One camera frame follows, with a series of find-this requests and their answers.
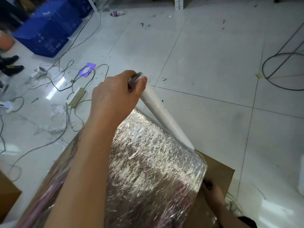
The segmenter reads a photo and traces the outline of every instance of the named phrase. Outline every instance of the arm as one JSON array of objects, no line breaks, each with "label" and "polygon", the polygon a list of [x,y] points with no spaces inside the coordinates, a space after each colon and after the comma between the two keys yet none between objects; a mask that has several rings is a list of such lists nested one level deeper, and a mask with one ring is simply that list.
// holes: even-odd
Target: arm
[{"label": "arm", "polygon": [[215,182],[205,178],[202,186],[206,202],[223,228],[250,228],[227,210],[223,192]]},{"label": "arm", "polygon": [[132,70],[107,77],[94,88],[90,116],[78,150],[45,228],[103,227],[104,200],[112,140],[119,124],[131,113],[146,87],[140,78],[128,93]]}]

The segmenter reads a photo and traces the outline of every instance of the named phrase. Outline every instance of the blue crate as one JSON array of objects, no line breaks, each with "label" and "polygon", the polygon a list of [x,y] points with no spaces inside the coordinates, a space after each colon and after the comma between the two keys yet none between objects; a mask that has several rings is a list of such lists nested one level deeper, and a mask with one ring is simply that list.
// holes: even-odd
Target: blue crate
[{"label": "blue crate", "polygon": [[49,1],[39,7],[33,18],[47,18],[67,37],[79,27],[82,20],[67,0]]},{"label": "blue crate", "polygon": [[71,6],[78,12],[81,18],[85,18],[92,10],[88,0],[67,0]]},{"label": "blue crate", "polygon": [[30,18],[13,36],[34,54],[45,57],[55,57],[69,41],[45,18]]}]

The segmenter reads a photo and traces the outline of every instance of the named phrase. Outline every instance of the plastic stretch film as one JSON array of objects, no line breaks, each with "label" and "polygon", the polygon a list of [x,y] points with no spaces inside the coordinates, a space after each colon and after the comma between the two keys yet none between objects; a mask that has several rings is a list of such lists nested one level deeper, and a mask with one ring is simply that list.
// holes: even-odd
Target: plastic stretch film
[{"label": "plastic stretch film", "polygon": [[[43,227],[78,138],[64,151],[68,155],[59,158],[63,163],[52,167],[17,227]],[[206,170],[205,161],[193,150],[133,110],[116,130],[112,143],[104,227],[181,227]]]}]

